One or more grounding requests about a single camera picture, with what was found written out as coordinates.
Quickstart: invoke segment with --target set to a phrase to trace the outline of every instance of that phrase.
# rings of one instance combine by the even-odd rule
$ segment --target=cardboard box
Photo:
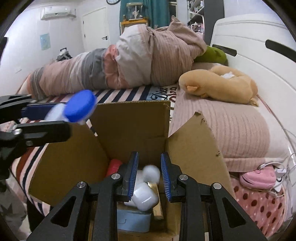
[[[196,181],[221,183],[233,196],[230,176],[203,115],[194,116],[168,138],[170,103],[119,102],[99,104],[91,116],[95,137],[85,125],[72,124],[73,135],[64,143],[51,143],[32,178],[29,193],[55,206],[79,181],[103,180],[109,160],[129,160],[139,152],[139,169],[147,164],[160,167],[160,155],[167,151],[172,163]],[[179,233],[181,205],[161,198],[164,220],[151,225],[149,233],[119,232],[119,240],[169,241]]]

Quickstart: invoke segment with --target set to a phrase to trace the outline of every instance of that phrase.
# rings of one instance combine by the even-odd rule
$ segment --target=white bottle
[[[96,108],[96,97],[90,90],[82,90],[71,97],[64,116],[72,123],[85,124]]]
[[[64,116],[64,109],[66,105],[63,103],[56,104],[51,110],[47,113],[44,118],[44,121],[69,121]]]

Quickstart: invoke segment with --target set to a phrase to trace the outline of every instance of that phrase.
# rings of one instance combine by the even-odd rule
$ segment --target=orange plush toy
[[[187,93],[213,99],[258,106],[255,97],[258,88],[253,79],[227,66],[215,66],[210,70],[197,69],[181,75],[180,88]]]

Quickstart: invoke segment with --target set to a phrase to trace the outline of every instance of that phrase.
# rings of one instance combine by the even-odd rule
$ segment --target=air conditioner
[[[76,9],[72,10],[69,6],[52,6],[41,11],[41,20],[58,17],[76,17]]]

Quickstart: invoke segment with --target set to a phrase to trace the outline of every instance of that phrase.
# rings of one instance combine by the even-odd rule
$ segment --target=black clamp
[[[131,200],[138,169],[138,153],[131,154],[128,164],[102,182],[88,185],[79,182],[55,206],[27,241],[86,240],[90,224],[91,202],[98,201],[92,240],[116,241],[117,202]]]
[[[71,137],[70,125],[64,121],[19,123],[19,119],[23,117],[31,120],[44,119],[54,105],[37,104],[31,95],[0,97],[0,124],[8,121],[17,123],[11,132],[0,131],[0,180],[9,177],[12,162],[25,154],[27,148],[65,142]]]
[[[250,216],[219,183],[198,183],[161,155],[165,194],[169,202],[182,202],[179,241],[205,240],[202,202],[205,203],[211,241],[266,241]]]

